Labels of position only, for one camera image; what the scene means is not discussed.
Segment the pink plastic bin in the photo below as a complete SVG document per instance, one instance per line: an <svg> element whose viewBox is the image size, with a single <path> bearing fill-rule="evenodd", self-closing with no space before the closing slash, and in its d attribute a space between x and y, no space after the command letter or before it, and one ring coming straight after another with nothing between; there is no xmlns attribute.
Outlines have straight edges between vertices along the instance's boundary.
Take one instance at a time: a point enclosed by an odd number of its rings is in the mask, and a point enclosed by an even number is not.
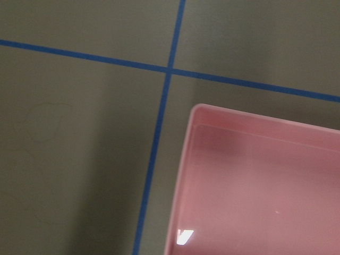
<svg viewBox="0 0 340 255"><path fill-rule="evenodd" d="M339 131L190 113L165 254L339 254Z"/></svg>

